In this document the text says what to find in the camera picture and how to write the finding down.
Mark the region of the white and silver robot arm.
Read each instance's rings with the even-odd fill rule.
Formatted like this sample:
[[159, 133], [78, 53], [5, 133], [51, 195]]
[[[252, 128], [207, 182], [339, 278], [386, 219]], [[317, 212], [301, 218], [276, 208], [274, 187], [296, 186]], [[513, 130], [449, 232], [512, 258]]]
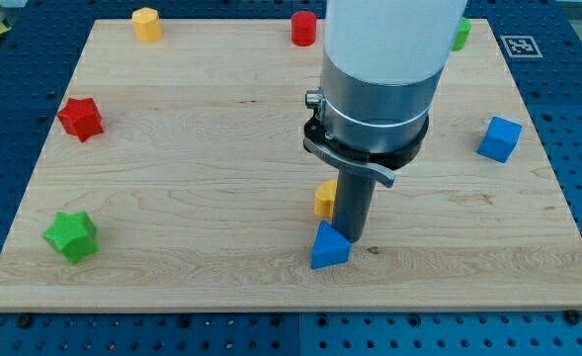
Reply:
[[329, 0], [304, 146], [342, 173], [391, 187], [418, 153], [466, 0]]

